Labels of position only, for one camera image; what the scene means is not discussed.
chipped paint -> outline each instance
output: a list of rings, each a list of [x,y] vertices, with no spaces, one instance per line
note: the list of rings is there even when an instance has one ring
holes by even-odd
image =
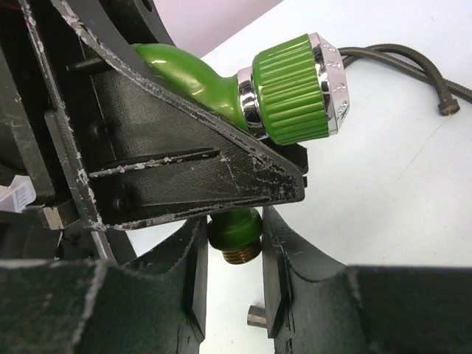
[[[85,329],[86,323],[94,312],[95,302],[97,301],[98,291],[103,286],[105,276],[107,274],[108,264],[105,262],[97,262],[95,266],[94,277],[90,282],[90,288],[85,295],[85,304],[83,306],[83,312],[77,328],[72,335],[72,344],[76,345],[82,338],[83,330]]]

green faucet handle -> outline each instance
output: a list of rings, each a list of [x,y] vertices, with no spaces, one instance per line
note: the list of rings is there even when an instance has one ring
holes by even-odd
[[[336,134],[349,108],[339,51],[318,34],[301,35],[220,77],[193,55],[164,44],[135,45],[160,75],[258,139],[279,145]]]

flexible hose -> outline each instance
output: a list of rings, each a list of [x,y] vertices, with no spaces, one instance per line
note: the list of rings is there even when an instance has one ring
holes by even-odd
[[[402,72],[405,72],[408,75],[420,81],[423,81],[424,83],[429,83],[431,85],[435,85],[437,83],[438,76],[436,74],[434,75],[435,81],[433,81],[431,77],[428,75],[428,73],[431,72],[432,68],[429,68],[428,73],[427,73],[413,65],[410,65],[409,63],[406,63],[400,59],[392,57],[391,55],[387,55],[381,52],[381,51],[393,52],[392,46],[395,46],[396,49],[398,49],[399,47],[407,48],[404,46],[398,46],[396,44],[395,45],[380,44],[380,45],[375,45],[368,48],[345,47],[345,48],[340,48],[339,51],[341,55],[347,56],[345,59],[343,59],[343,64],[345,68],[351,65],[354,61],[358,60],[359,58],[370,58],[370,59],[378,60],[382,63],[388,64],[396,69],[399,69]],[[416,54],[414,55],[412,53],[409,53],[409,54],[410,56],[408,56],[408,58],[411,58],[414,62],[419,61],[418,59],[420,57],[416,58],[415,57]],[[438,92],[438,96],[439,96],[440,91],[438,91],[438,87],[441,92],[444,91],[444,87],[445,87],[446,91],[450,90],[450,92],[454,93],[458,97],[461,97],[462,99],[468,101],[469,103],[472,103],[472,90],[470,90],[469,88],[466,88],[462,85],[454,83],[450,80],[446,80],[444,78],[442,78],[442,84],[440,84],[439,86],[435,86]],[[459,110],[456,100],[448,98],[448,97],[450,97],[450,93],[449,95],[446,95],[446,96],[440,96],[440,101],[442,101],[445,98],[447,99],[446,101],[442,101],[442,103],[445,103],[445,105],[442,107],[445,112],[442,111],[441,112],[442,114],[453,114]]]
[[[358,59],[361,58],[370,58],[370,59],[377,59],[379,61],[382,61],[383,63],[386,63],[396,69],[399,69],[413,78],[423,81],[424,83],[431,83],[428,75],[421,69],[417,68],[416,66],[413,66],[409,63],[406,63],[400,59],[394,58],[390,55],[385,55],[380,52],[383,50],[378,49],[380,45],[374,45],[374,46],[368,46],[367,48],[358,48],[358,47],[345,47],[341,48],[340,52],[341,55],[347,55],[342,61],[344,64],[344,67],[347,68],[349,65],[357,61]],[[444,82],[450,92],[455,94],[458,97],[461,97],[465,101],[472,103],[472,90],[464,87],[458,83],[455,83],[453,81],[444,79]]]

chrome trim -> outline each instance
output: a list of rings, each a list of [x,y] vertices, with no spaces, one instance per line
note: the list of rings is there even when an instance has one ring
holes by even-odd
[[[337,48],[318,33],[309,37],[330,135],[337,134],[350,107],[342,57]]]
[[[237,93],[241,111],[249,128],[249,133],[257,139],[267,137],[266,129],[260,116],[257,94],[252,82],[252,68],[244,68],[237,72]]]

white surface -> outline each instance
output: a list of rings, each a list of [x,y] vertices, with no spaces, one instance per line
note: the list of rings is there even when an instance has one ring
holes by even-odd
[[[282,0],[154,0],[179,48],[201,57]]]
[[[472,1],[284,0],[209,53],[223,75],[306,32],[337,47],[393,42],[472,86]],[[434,91],[367,60],[347,69],[351,110],[338,136],[306,144],[306,199],[277,207],[298,233],[346,263],[472,266],[472,106],[439,116]],[[263,303],[260,260],[223,263],[210,250],[201,353],[273,353],[248,329]]]

